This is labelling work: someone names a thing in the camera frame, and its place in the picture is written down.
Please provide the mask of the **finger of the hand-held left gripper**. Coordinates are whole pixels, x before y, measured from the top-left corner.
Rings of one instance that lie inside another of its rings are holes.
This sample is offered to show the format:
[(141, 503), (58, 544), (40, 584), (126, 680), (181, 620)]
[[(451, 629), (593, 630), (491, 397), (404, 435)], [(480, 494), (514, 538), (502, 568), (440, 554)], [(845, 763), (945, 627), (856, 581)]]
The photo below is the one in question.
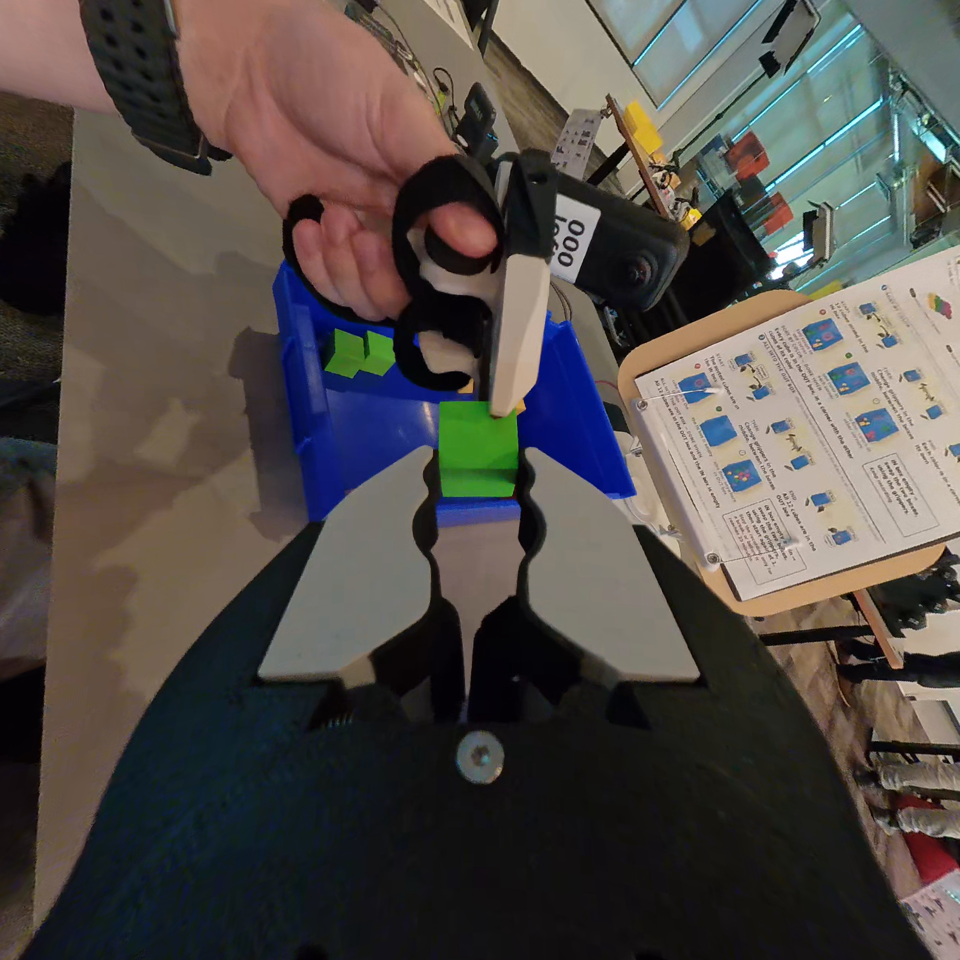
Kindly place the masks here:
[(513, 253), (502, 274), (489, 366), (492, 417), (513, 413), (537, 383), (550, 292), (551, 274), (543, 258)]

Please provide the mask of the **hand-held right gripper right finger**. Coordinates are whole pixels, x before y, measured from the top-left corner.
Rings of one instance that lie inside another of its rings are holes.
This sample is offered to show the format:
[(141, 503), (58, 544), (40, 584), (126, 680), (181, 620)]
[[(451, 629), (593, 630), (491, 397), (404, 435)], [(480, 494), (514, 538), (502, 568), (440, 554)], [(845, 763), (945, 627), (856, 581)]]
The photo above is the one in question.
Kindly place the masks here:
[(626, 515), (542, 450), (521, 456), (521, 518), (532, 532), (518, 571), (524, 608), (581, 654), (597, 682), (697, 682), (699, 668)]

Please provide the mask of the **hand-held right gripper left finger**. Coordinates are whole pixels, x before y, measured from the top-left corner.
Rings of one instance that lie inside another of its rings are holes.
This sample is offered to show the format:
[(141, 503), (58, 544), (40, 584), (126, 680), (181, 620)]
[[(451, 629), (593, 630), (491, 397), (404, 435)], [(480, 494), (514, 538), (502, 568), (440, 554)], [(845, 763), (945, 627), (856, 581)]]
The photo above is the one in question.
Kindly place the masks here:
[(264, 682), (376, 681), (374, 652), (431, 600), (414, 537), (434, 449), (420, 446), (356, 487), (326, 518), (259, 669)]

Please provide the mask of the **blue plastic bin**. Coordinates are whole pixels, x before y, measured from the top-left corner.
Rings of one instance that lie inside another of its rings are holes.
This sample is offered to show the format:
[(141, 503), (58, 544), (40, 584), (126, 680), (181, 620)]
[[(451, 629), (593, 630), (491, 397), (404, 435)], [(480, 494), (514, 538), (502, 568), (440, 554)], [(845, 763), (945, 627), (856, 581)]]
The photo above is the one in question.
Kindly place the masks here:
[[(282, 263), (272, 284), (295, 454), (308, 518), (324, 520), (353, 489), (422, 446), (438, 446), (442, 402), (463, 402), (451, 392), (425, 390), (396, 366), (378, 376), (354, 377), (323, 367), (327, 341), (336, 332), (363, 337), (382, 325), (331, 313)], [(518, 415), (519, 447), (542, 450), (612, 500), (631, 498), (636, 487), (594, 385), (572, 324), (547, 318), (538, 379)]]

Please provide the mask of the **person's left forearm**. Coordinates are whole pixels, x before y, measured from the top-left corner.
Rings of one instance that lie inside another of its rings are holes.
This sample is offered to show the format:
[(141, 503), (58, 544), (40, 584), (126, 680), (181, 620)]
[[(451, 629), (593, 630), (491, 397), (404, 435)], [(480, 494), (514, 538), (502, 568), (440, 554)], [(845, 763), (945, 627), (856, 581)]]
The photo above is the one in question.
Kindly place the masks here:
[(1, 90), (117, 114), (90, 53), (78, 1), (1, 2)]

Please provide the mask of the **person's left hand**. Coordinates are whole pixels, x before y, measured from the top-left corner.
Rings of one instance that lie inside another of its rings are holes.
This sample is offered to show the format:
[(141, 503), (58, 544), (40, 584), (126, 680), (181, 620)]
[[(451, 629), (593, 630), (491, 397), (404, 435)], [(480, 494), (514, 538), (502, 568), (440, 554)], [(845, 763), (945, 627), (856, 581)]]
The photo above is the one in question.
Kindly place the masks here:
[(410, 302), (393, 257), (400, 188), (458, 150), (423, 93), (382, 46), (327, 2), (174, 4), (189, 107), (285, 215), (314, 196), (318, 222), (294, 226), (306, 280), (367, 322)]

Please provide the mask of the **hanging light fixture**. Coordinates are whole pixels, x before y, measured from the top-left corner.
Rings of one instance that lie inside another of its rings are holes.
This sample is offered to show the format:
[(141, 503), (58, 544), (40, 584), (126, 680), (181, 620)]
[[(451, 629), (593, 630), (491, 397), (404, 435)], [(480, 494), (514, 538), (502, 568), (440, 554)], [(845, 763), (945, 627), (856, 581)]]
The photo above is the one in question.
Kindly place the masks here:
[(810, 43), (821, 19), (813, 2), (783, 3), (761, 40), (758, 61), (766, 78), (786, 74)]

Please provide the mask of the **printed instruction sheet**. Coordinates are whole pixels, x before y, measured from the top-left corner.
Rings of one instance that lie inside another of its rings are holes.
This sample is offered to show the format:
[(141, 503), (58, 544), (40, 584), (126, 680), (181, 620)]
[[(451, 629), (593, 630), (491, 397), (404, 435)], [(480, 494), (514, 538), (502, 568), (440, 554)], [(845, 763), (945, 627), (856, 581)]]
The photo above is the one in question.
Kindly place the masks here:
[(958, 246), (624, 362), (659, 494), (740, 605), (959, 528)]

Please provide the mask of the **black wristwatch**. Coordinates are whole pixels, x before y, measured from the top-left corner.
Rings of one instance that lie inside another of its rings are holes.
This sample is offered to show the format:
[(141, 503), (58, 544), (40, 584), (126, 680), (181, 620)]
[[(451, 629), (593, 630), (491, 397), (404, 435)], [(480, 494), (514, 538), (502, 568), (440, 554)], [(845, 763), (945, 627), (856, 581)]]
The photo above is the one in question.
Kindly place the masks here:
[(189, 106), (174, 2), (79, 1), (78, 8), (103, 86), (141, 146), (200, 176), (233, 158), (210, 143)]

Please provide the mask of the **printed paper sheet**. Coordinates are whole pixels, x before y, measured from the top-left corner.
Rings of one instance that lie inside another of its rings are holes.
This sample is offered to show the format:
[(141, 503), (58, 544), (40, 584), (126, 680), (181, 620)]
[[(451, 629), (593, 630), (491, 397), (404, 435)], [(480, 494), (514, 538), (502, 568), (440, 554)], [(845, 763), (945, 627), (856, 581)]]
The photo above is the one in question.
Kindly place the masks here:
[(959, 958), (959, 903), (955, 891), (930, 884), (898, 904), (934, 959)]

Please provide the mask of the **black bag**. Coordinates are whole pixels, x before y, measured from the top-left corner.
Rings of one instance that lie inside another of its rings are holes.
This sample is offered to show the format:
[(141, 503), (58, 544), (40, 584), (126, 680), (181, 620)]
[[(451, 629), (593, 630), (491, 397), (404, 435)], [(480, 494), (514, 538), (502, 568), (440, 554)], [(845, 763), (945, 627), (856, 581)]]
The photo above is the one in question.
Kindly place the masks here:
[(1, 299), (24, 313), (64, 316), (70, 190), (70, 161), (47, 178), (25, 174), (2, 221)]

